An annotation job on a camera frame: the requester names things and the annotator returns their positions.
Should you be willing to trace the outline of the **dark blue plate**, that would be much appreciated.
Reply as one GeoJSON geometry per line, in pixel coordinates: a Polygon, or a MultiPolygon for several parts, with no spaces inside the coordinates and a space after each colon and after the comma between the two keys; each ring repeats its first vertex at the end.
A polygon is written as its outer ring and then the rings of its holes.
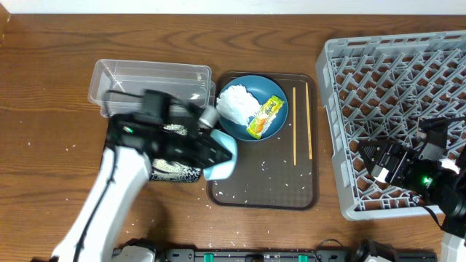
{"type": "MultiPolygon", "coordinates": [[[[288,116],[288,101],[285,96],[285,93],[282,91],[280,86],[276,84],[274,81],[272,81],[271,79],[268,79],[264,76],[246,75],[246,76],[237,77],[236,79],[231,80],[230,82],[225,84],[223,89],[220,91],[219,95],[223,91],[225,91],[229,86],[239,85],[239,84],[244,85],[246,87],[246,90],[249,93],[251,93],[255,99],[257,99],[257,101],[261,104],[261,106],[265,104],[265,102],[267,102],[268,99],[270,99],[271,96],[273,95],[276,95],[285,101],[283,107],[277,113],[274,121],[271,123],[268,130],[262,135],[261,139],[259,140],[270,138],[276,133],[278,133],[279,130],[285,124],[287,116],[288,116]]],[[[246,131],[248,126],[242,126],[239,124],[235,124],[234,122],[229,121],[228,119],[222,117],[221,115],[219,118],[219,122],[226,133],[228,133],[229,135],[231,135],[232,137],[238,140],[259,141],[248,134],[248,132],[246,131]]]]}

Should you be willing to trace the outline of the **yellow green snack wrapper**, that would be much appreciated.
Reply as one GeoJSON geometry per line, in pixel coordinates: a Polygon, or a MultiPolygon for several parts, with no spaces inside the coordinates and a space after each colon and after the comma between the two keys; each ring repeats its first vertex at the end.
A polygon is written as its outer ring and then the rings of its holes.
{"type": "Polygon", "coordinates": [[[256,116],[248,125],[246,129],[248,134],[257,140],[261,139],[262,135],[268,130],[284,103],[285,101],[278,96],[271,96],[271,98],[260,107],[256,116]]]}

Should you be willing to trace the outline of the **wooden chopstick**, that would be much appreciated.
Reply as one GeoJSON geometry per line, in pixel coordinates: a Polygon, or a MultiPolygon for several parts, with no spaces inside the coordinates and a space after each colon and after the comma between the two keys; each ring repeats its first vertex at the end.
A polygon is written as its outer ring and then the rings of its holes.
{"type": "Polygon", "coordinates": [[[309,96],[309,83],[305,83],[305,91],[306,91],[306,113],[307,113],[307,138],[308,138],[308,153],[309,159],[313,159],[312,155],[312,126],[311,126],[311,108],[310,108],[310,96],[309,96]]]}
{"type": "Polygon", "coordinates": [[[293,165],[296,166],[296,88],[293,87],[293,165]]]}

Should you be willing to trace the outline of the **pink cup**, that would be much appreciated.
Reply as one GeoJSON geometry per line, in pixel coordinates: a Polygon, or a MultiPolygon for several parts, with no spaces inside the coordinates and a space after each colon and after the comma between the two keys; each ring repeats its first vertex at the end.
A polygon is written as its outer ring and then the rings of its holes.
{"type": "Polygon", "coordinates": [[[451,170],[455,172],[457,175],[459,174],[459,168],[456,166],[455,162],[451,159],[443,158],[439,160],[440,166],[443,169],[451,170]]]}

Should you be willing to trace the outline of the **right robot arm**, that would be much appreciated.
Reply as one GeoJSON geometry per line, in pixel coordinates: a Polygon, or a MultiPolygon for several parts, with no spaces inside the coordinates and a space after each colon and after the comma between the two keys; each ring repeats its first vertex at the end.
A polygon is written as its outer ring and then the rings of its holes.
{"type": "Polygon", "coordinates": [[[357,146],[369,174],[391,186],[414,192],[428,205],[436,205],[445,215],[440,229],[441,261],[465,260],[465,163],[457,161],[452,170],[439,156],[425,154],[389,140],[363,141],[357,146]]]}

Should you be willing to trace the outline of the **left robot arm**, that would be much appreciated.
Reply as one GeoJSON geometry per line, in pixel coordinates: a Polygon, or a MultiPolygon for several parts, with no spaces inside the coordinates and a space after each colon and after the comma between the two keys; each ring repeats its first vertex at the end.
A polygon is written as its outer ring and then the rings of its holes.
{"type": "Polygon", "coordinates": [[[140,190],[150,181],[153,162],[163,159],[206,171],[205,178],[228,178],[236,165],[236,140],[214,128],[212,106],[187,104],[204,135],[166,130],[168,102],[149,103],[108,120],[106,147],[96,181],[73,226],[53,250],[51,261],[155,261],[156,250],[142,240],[116,249],[117,237],[140,190]]]}

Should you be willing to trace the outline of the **white tissue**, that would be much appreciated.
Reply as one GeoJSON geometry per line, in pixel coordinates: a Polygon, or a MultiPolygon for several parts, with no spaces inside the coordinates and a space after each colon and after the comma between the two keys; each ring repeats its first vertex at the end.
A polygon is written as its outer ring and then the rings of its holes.
{"type": "Polygon", "coordinates": [[[261,104],[244,85],[229,86],[217,97],[216,109],[220,115],[235,124],[248,126],[249,118],[254,117],[261,104]]]}

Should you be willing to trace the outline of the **light blue bowl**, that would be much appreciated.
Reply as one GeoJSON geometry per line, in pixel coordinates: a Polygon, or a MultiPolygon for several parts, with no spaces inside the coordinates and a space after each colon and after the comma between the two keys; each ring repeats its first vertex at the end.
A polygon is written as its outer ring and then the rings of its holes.
{"type": "Polygon", "coordinates": [[[210,137],[220,146],[213,159],[213,165],[203,170],[205,180],[226,180],[234,172],[238,147],[236,140],[226,133],[214,129],[210,137]]]}

